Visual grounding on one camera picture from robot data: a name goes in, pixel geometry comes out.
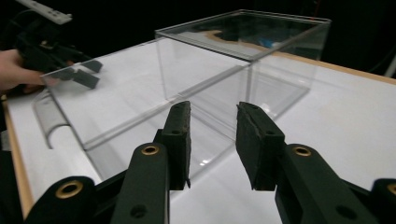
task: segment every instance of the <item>white tabletop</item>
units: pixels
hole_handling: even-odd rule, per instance
[[[395,85],[320,67],[310,92],[275,122],[286,143],[316,149],[341,178],[370,189],[377,178],[396,177],[394,96]],[[77,142],[62,138],[56,141],[68,141],[68,147],[47,148],[33,112],[34,98],[7,100],[34,201],[70,175],[100,182]],[[67,128],[56,132],[53,138],[71,135]],[[171,223],[280,223],[280,218],[275,194],[250,189],[232,150],[196,177],[191,189],[172,193]]]

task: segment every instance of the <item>clear acrylic box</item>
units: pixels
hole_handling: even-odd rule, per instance
[[[242,98],[275,118],[309,91],[315,67],[305,65],[319,60],[330,23],[237,10],[157,30],[165,95],[244,67]]]
[[[229,25],[237,38],[219,35]],[[152,142],[172,105],[190,101],[193,184],[234,150],[240,101],[274,119],[309,91],[329,25],[238,10],[161,29],[153,42],[44,75],[37,119],[49,147],[56,148],[52,136],[60,127],[70,128],[105,180],[128,167],[136,147]]]

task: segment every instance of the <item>brass screw insert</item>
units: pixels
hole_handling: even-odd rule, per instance
[[[388,190],[389,190],[392,194],[396,195],[396,183],[388,184]]]
[[[305,156],[305,157],[311,156],[311,150],[305,147],[294,147],[293,151],[295,154],[299,156]]]
[[[56,197],[60,199],[67,199],[75,196],[82,190],[83,184],[78,180],[72,180],[67,183],[62,184],[56,190]]]
[[[151,156],[151,155],[157,154],[157,152],[159,152],[159,151],[160,151],[160,149],[155,146],[149,146],[149,147],[145,147],[142,149],[142,153],[145,154],[146,156]]]

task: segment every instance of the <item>wooden table edge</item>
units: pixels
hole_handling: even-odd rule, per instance
[[[347,67],[343,67],[340,65],[332,64],[332,63],[325,63],[322,61],[317,61],[316,64],[318,66],[329,68],[329,69],[332,69],[332,70],[335,70],[338,72],[348,73],[350,75],[354,75],[354,76],[358,76],[358,77],[366,77],[366,78],[370,78],[373,80],[382,81],[382,82],[386,82],[388,84],[396,85],[396,79],[391,78],[391,77],[383,77],[380,75],[362,72],[362,71],[355,70],[352,68],[347,68]]]
[[[15,134],[14,125],[9,114],[7,100],[3,100],[4,116],[6,119],[9,146],[11,148],[12,162],[14,164],[15,176],[17,179],[18,193],[20,195],[21,210],[23,217],[26,218],[33,207],[34,200],[32,191],[30,189],[29,181],[27,178],[26,170],[23,165],[23,158],[21,156],[20,145],[18,143],[17,135]]]

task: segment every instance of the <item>human hand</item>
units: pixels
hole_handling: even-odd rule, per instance
[[[0,91],[9,91],[20,84],[24,93],[37,91],[44,84],[41,72],[22,68],[23,58],[17,50],[10,49],[0,52]]]

